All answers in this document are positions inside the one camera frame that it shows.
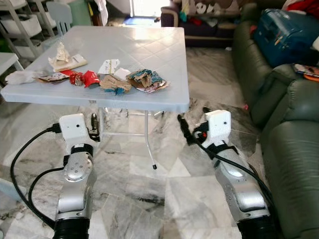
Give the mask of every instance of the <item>white chair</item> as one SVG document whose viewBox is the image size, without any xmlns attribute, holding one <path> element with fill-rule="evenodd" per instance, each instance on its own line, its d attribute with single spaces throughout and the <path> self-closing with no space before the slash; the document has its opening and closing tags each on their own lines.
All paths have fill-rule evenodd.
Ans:
<svg viewBox="0 0 319 239">
<path fill-rule="evenodd" d="M 61 39 L 61 37 L 71 28 L 72 12 L 71 8 L 67 4 L 49 1 L 46 3 L 50 16 L 56 22 L 56 28 L 58 29 L 58 35 L 45 40 L 42 43 L 43 49 L 47 50 L 55 42 Z"/>
</svg>

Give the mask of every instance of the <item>paper wrapper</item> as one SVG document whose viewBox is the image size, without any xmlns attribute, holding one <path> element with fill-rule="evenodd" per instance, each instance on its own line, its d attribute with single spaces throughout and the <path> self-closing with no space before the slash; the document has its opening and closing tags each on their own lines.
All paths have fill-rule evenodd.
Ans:
<svg viewBox="0 0 319 239">
<path fill-rule="evenodd" d="M 127 93 L 131 90 L 132 85 L 127 82 L 120 81 L 112 75 L 106 75 L 100 81 L 100 86 L 106 92 L 115 92 L 115 94 Z"/>
</svg>

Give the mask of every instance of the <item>black cable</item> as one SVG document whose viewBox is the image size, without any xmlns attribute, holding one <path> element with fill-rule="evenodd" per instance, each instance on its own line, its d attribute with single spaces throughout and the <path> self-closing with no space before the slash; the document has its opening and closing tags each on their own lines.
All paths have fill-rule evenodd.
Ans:
<svg viewBox="0 0 319 239">
<path fill-rule="evenodd" d="M 63 170 L 63 169 L 64 169 L 64 167 L 61 167 L 61 168 L 52 168 L 52 169 L 49 169 L 49 170 L 46 170 L 46 171 L 42 172 L 41 174 L 39 174 L 39 175 L 35 178 L 35 180 L 32 182 L 32 184 L 31 184 L 31 186 L 30 186 L 29 194 L 28 194 L 29 203 L 30 203 L 33 207 L 35 207 L 35 205 L 33 204 L 33 200 L 32 200 L 32 192 L 33 192 L 33 189 L 34 189 L 36 183 L 39 181 L 39 179 L 40 179 L 41 177 L 43 177 L 45 174 L 47 174 L 47 173 L 51 173 L 51 172 L 55 172 L 55 171 L 61 171 L 61 170 Z"/>
<path fill-rule="evenodd" d="M 55 221 L 52 220 L 51 218 L 49 218 L 48 216 L 46 216 L 45 214 L 43 214 L 42 212 L 40 212 L 33 204 L 31 204 L 26 197 L 23 195 L 23 193 L 21 192 L 18 183 L 15 179 L 15 174 L 14 174 L 14 166 L 16 161 L 18 160 L 18 158 L 20 157 L 20 155 L 22 154 L 22 152 L 33 142 L 35 141 L 37 138 L 39 138 L 41 135 L 47 133 L 47 132 L 54 132 L 54 133 L 61 133 L 61 129 L 60 129 L 60 125 L 58 123 L 55 123 L 52 125 L 52 127 L 49 127 L 43 131 L 41 131 L 40 133 L 38 133 L 37 135 L 35 135 L 34 137 L 32 137 L 27 143 L 25 143 L 25 145 L 19 150 L 19 152 L 16 154 L 16 156 L 14 157 L 12 163 L 11 163 L 11 167 L 10 167 L 10 177 L 12 180 L 12 183 L 14 185 L 15 190 L 17 191 L 17 193 L 19 194 L 19 196 L 21 197 L 21 199 L 23 200 L 23 202 L 30 208 L 30 210 L 36 214 L 44 223 L 46 223 L 49 227 L 51 227 L 52 229 L 54 229 L 54 225 L 55 225 Z"/>
<path fill-rule="evenodd" d="M 217 159 L 219 159 L 220 161 L 223 161 L 223 162 L 226 162 L 226 163 L 228 163 L 228 164 L 230 164 L 230 165 L 233 165 L 234 167 L 237 167 L 237 168 L 243 170 L 244 172 L 246 172 L 247 174 L 249 174 L 250 176 L 252 176 L 252 177 L 258 182 L 258 184 L 259 184 L 261 190 L 263 191 L 263 193 L 264 193 L 264 195 L 265 195 L 265 197 L 266 197 L 266 200 L 268 201 L 268 203 L 270 204 L 270 206 L 272 207 L 272 209 L 275 210 L 275 205 L 274 205 L 273 197 L 272 197 L 272 195 L 271 195 L 270 190 L 269 190 L 268 187 L 265 185 L 265 183 L 264 183 L 255 173 L 253 173 L 252 171 L 250 171 L 249 169 L 245 168 L 244 166 L 242 166 L 242 165 L 240 165 L 240 164 L 238 164 L 238 163 L 235 163 L 235 162 L 233 162 L 233 161 L 231 161 L 231 160 L 229 160 L 229 159 L 226 159 L 226 158 L 224 158 L 224 157 L 221 157 L 221 156 L 217 155 L 216 153 L 214 153 L 214 152 L 208 150 L 208 149 L 205 148 L 203 145 L 201 145 L 201 143 L 200 143 L 200 142 L 198 141 L 198 139 L 196 138 L 195 133 L 196 133 L 195 131 L 192 133 L 192 136 L 193 136 L 193 138 L 194 138 L 195 143 L 196 143 L 202 150 L 204 150 L 204 151 L 208 154 L 208 156 L 209 156 L 210 158 L 217 158 Z"/>
</svg>

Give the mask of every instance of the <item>clothes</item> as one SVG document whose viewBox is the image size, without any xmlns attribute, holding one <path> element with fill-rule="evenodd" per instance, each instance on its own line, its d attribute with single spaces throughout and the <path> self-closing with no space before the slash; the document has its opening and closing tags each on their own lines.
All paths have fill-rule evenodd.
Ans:
<svg viewBox="0 0 319 239">
<path fill-rule="evenodd" d="M 283 9 L 287 11 L 300 10 L 313 15 L 319 19 L 319 1 L 318 0 L 288 0 Z"/>
</svg>

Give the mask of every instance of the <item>trash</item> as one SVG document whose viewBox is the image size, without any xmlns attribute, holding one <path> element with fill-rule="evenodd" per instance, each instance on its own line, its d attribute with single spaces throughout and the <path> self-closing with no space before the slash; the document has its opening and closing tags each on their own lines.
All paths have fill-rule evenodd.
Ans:
<svg viewBox="0 0 319 239">
<path fill-rule="evenodd" d="M 115 92 L 115 95 L 127 93 L 132 87 L 130 83 L 120 81 L 113 75 L 106 75 L 104 79 L 100 81 L 100 86 L 105 92 Z"/>
<path fill-rule="evenodd" d="M 76 86 L 82 86 L 84 83 L 83 74 L 81 72 L 70 75 L 70 83 Z"/>
<path fill-rule="evenodd" d="M 43 76 L 43 72 L 37 71 L 15 71 L 5 78 L 10 85 L 19 85 L 23 83 L 31 83 L 36 78 Z"/>
<path fill-rule="evenodd" d="M 53 65 L 64 65 L 69 62 L 70 54 L 65 50 L 65 46 L 62 42 L 59 43 L 56 48 L 56 56 L 54 58 L 49 58 L 49 63 Z"/>
<path fill-rule="evenodd" d="M 36 78 L 36 80 L 41 83 L 60 83 L 65 81 L 67 78 L 69 78 L 68 75 L 65 75 L 61 72 L 57 72 L 50 76 L 38 77 Z"/>
<path fill-rule="evenodd" d="M 54 72 L 60 72 L 60 71 L 66 71 L 71 70 L 80 66 L 84 66 L 88 64 L 87 60 L 83 58 L 80 54 L 76 54 L 69 58 L 69 61 L 67 63 L 64 63 L 63 65 L 54 64 L 54 61 L 49 58 L 49 63 L 53 67 Z"/>
<path fill-rule="evenodd" d="M 89 87 L 92 84 L 100 83 L 98 76 L 94 71 L 87 71 L 83 75 L 85 88 Z"/>
<path fill-rule="evenodd" d="M 98 74 L 104 74 L 104 75 L 114 74 L 115 68 L 117 68 L 119 64 L 120 64 L 119 59 L 106 60 L 101 65 L 98 71 Z"/>
<path fill-rule="evenodd" d="M 65 49 L 62 42 L 57 47 L 56 56 L 48 58 L 49 64 L 53 67 L 54 72 L 71 70 L 86 65 L 88 62 L 80 54 L 70 57 L 69 52 Z"/>
<path fill-rule="evenodd" d="M 135 71 L 126 76 L 129 82 L 140 91 L 154 92 L 168 86 L 167 82 L 163 80 L 156 71 L 143 69 Z"/>
<path fill-rule="evenodd" d="M 127 82 L 128 80 L 126 79 L 126 76 L 130 73 L 131 72 L 129 70 L 120 68 L 114 73 L 114 76 L 120 81 Z"/>
</svg>

